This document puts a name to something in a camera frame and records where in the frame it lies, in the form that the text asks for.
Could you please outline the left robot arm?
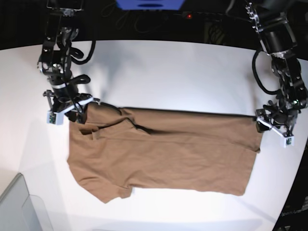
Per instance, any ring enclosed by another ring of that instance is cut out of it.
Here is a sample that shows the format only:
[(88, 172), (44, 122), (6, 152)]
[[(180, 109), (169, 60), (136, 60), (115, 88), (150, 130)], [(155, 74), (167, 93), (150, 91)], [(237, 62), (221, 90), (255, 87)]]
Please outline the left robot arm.
[[(308, 106), (308, 90), (294, 52), (297, 42), (286, 15), (290, 5), (287, 0), (249, 0), (245, 7), (261, 44), (252, 59), (254, 78), (266, 94), (276, 98), (276, 102), (268, 101), (256, 110), (257, 130), (273, 130), (281, 137), (283, 147), (294, 144), (297, 117)], [(256, 61), (261, 52), (271, 57), (271, 70), (279, 80), (278, 90), (266, 89), (257, 74)]]

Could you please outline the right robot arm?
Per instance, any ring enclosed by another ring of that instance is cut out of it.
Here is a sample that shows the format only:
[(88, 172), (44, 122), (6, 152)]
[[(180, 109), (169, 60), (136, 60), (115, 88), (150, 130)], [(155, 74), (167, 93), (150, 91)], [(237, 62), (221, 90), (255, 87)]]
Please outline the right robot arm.
[(93, 39), (87, 57), (80, 49), (72, 46), (79, 33), (76, 15), (84, 10), (84, 1), (49, 0), (47, 9), (49, 17), (38, 60), (38, 68), (51, 86), (51, 89), (43, 93), (50, 107), (47, 123), (62, 125), (67, 117), (71, 122), (84, 124), (88, 104), (100, 101), (78, 90), (79, 85), (90, 83), (90, 77), (85, 74), (75, 77), (71, 71), (72, 64), (83, 65), (89, 62), (96, 46), (96, 40)]

